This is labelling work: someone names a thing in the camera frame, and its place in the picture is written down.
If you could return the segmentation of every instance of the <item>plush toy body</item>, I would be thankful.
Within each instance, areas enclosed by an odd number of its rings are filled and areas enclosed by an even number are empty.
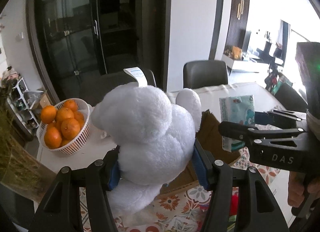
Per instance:
[[[107,195],[113,216],[129,215],[150,204],[162,185],[185,169],[200,128],[201,104],[190,89],[181,90],[171,104],[162,90],[129,83],[105,96],[92,122],[120,146],[123,179]]]

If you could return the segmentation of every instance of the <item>door handle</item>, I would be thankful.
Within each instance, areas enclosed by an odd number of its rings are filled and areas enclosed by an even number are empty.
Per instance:
[[[94,34],[99,38],[98,23],[96,20],[94,20],[93,30],[94,30]]]

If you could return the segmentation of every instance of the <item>white plastic basket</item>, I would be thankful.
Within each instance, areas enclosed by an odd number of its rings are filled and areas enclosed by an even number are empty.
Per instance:
[[[47,130],[47,124],[41,122],[40,126],[37,130],[37,138],[39,140],[39,143],[42,147],[50,150],[50,151],[61,151],[67,155],[74,154],[78,152],[87,142],[89,136],[90,136],[90,108],[91,106],[87,104],[85,101],[79,98],[72,98],[74,101],[76,101],[78,105],[78,111],[81,112],[84,115],[84,126],[80,130],[79,134],[67,145],[62,146],[57,149],[49,149],[45,143],[44,143],[44,134]],[[59,104],[55,105],[54,107],[57,109],[60,109],[63,107],[63,103],[67,100],[64,100],[60,102]]]

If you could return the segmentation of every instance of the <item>basket of oranges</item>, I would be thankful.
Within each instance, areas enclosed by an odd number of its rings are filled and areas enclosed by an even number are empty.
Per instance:
[[[47,149],[68,155],[78,152],[90,135],[89,116],[90,106],[79,98],[44,107],[37,130],[39,143]]]

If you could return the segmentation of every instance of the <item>orange fruit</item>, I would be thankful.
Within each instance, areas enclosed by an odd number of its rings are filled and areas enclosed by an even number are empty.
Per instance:
[[[41,110],[40,118],[45,124],[49,124],[52,123],[56,115],[57,109],[52,105],[48,105]]]
[[[74,118],[65,119],[61,124],[62,135],[67,140],[73,140],[80,132],[80,124]]]
[[[67,145],[69,142],[71,142],[71,141],[63,139],[62,142],[61,142],[60,147]]]
[[[56,127],[52,127],[46,131],[44,135],[44,143],[49,149],[59,148],[61,142],[61,133],[58,131]]]
[[[59,132],[61,132],[61,121],[56,122],[55,127],[58,129]]]
[[[80,121],[80,120],[84,121],[84,116],[83,116],[82,113],[80,113],[79,111],[76,111],[76,112],[73,112],[73,113],[74,113],[75,119],[76,119],[77,121]]]
[[[62,107],[57,111],[56,122],[63,122],[65,119],[74,118],[73,111],[69,108]]]
[[[67,100],[63,103],[63,107],[66,107],[66,108],[69,108],[71,109],[73,112],[77,111],[78,110],[78,105],[76,103],[76,101],[70,99],[70,100]]]
[[[48,126],[47,126],[47,130],[49,130],[52,127],[56,127],[56,123],[55,122],[49,123]]]
[[[83,126],[84,126],[84,121],[80,119],[80,120],[78,120],[78,122],[79,122],[79,124],[80,124],[80,128],[82,129]]]

